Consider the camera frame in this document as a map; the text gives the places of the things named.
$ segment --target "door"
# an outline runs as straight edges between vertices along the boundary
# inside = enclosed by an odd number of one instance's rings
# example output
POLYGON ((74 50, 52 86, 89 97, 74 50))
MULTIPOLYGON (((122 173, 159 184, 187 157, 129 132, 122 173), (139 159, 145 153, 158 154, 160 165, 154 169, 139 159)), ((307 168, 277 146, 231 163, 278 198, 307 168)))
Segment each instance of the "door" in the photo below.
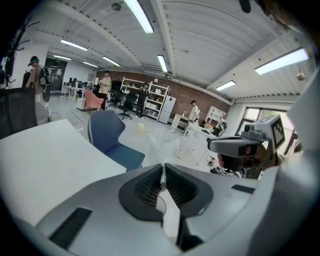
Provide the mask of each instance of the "door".
POLYGON ((158 121, 164 124, 168 123, 171 112, 161 111, 158 121))
POLYGON ((176 98, 171 96, 166 96, 163 107, 162 107, 162 111, 171 113, 175 103, 176 103, 176 98))

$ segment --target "ceiling light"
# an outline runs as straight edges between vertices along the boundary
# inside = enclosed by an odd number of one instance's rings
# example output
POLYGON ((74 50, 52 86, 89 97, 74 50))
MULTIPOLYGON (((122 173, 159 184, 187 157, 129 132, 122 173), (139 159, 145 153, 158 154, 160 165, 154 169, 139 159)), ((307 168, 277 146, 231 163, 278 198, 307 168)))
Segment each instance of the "ceiling light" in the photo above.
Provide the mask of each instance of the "ceiling light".
POLYGON ((142 26, 144 32, 147 34, 153 33, 154 28, 151 26, 151 23, 140 5, 139 1, 137 0, 124 0, 130 10, 133 12, 136 19, 139 21, 140 25, 142 26))
POLYGON ((226 89, 226 88, 228 88, 228 87, 230 87, 230 86, 234 86, 236 84, 236 82, 234 82, 234 81, 229 81, 229 82, 227 82, 227 83, 225 83, 225 84, 223 84, 223 85, 221 85, 221 86, 219 86, 218 88, 215 88, 217 91, 221 91, 221 90, 223 90, 223 89, 226 89))
POLYGON ((73 47, 77 47, 77 48, 79 48, 79 49, 81 49, 81 50, 84 50, 84 51, 87 51, 88 49, 87 48, 84 48, 84 47, 82 47, 82 46, 80 46, 80 45, 77 45, 77 44, 75 44, 75 43, 73 43, 73 42, 68 42, 68 41, 66 41, 66 40, 61 40, 61 43, 63 43, 63 44, 66 44, 66 45, 70 45, 70 46, 73 46, 73 47))
POLYGON ((164 56, 163 55, 158 55, 158 60, 160 62, 160 65, 161 65, 161 68, 162 68, 163 72, 167 73, 168 69, 167 69, 167 66, 166 66, 166 62, 165 62, 164 56))
POLYGON ((120 67, 119 64, 115 63, 115 62, 112 61, 111 59, 109 59, 109 58, 107 58, 107 57, 102 57, 102 58, 104 58, 104 59, 105 59, 106 61, 108 61, 108 62, 111 62, 113 65, 115 65, 115 66, 117 66, 117 67, 120 67))
POLYGON ((95 68, 97 68, 98 66, 96 66, 96 65, 93 65, 93 64, 90 64, 90 63, 88 63, 88 62, 83 62, 84 64, 87 64, 87 65, 89 65, 89 66, 92 66, 92 67, 95 67, 95 68))
POLYGON ((272 70, 276 70, 287 65, 291 65, 293 63, 302 62, 309 59, 307 51, 303 48, 298 48, 293 51, 290 51, 274 60, 267 62, 261 66, 258 66, 255 69, 259 75, 270 72, 272 70))
POLYGON ((58 55, 53 55, 53 57, 56 57, 56 58, 60 58, 60 59, 64 59, 64 60, 71 61, 71 59, 70 59, 70 58, 62 57, 62 56, 58 56, 58 55))

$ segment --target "computer monitor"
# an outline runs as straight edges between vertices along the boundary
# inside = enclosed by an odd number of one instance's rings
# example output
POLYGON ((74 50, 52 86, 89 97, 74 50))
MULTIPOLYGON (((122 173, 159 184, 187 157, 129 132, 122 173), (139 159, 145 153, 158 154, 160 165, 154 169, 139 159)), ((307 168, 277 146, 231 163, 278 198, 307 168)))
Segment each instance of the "computer monitor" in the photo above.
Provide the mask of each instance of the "computer monitor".
POLYGON ((120 91, 122 85, 122 81, 112 81, 111 83, 111 90, 112 91, 120 91))

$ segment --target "white desk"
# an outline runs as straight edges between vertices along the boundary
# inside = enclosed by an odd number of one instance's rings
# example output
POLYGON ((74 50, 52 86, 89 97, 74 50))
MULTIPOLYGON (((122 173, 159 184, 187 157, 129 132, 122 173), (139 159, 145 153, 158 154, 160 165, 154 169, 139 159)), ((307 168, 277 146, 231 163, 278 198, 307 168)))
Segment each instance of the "white desk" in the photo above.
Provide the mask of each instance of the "white desk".
MULTIPOLYGON (((212 133, 208 134, 208 133, 205 133, 204 131, 204 128, 203 127, 200 127, 198 126, 196 123, 189 123, 188 126, 187 126, 187 129, 189 130, 188 131, 188 134, 186 136, 186 142, 184 144, 184 146, 182 147, 182 149, 180 150, 179 154, 178 154, 178 158, 182 158, 185 151, 188 149, 188 148, 191 148, 191 146, 193 145, 193 137, 195 135, 195 133, 197 135, 201 135, 201 139, 205 140, 206 138, 210 138, 210 139, 215 139, 217 138, 216 136, 214 136, 212 133)), ((201 157, 198 159, 198 161, 196 162, 197 165, 199 165, 201 159, 203 157, 205 157, 206 153, 207 153, 208 149, 205 148, 205 151, 203 152, 203 154, 201 154, 201 157)))
POLYGON ((74 101, 76 101, 76 94, 77 91, 81 90, 82 91, 82 98, 84 97, 84 92, 85 92, 85 88, 78 88, 78 85, 76 85, 77 87, 72 87, 70 85, 62 85, 62 89, 61 89, 61 93, 62 94, 67 94, 68 93, 68 98, 72 99, 74 101), (70 98, 70 91, 73 90, 73 98, 70 98))
POLYGON ((126 172, 66 120, 0 140, 0 191, 11 213, 35 226, 85 186, 126 172))
POLYGON ((186 121, 188 121, 189 120, 189 118, 187 118, 187 117, 185 117, 185 116, 182 116, 182 115, 180 115, 180 114, 175 114, 174 115, 174 119, 173 119, 173 121, 172 121, 172 124, 171 124, 171 129, 177 129, 178 128, 178 125, 179 125, 179 122, 180 122, 180 120, 181 119, 184 119, 184 120, 186 120, 186 121))

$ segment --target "blue chair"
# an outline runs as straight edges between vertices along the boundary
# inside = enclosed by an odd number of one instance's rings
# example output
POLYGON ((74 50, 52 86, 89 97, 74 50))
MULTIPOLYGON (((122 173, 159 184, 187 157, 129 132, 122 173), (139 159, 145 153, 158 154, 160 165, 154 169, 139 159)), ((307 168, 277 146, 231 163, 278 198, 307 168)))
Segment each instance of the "blue chair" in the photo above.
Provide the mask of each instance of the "blue chair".
POLYGON ((145 154, 118 141, 125 128, 126 125, 113 110, 94 112, 88 121, 90 143, 106 156, 126 167, 128 172, 141 167, 145 154))

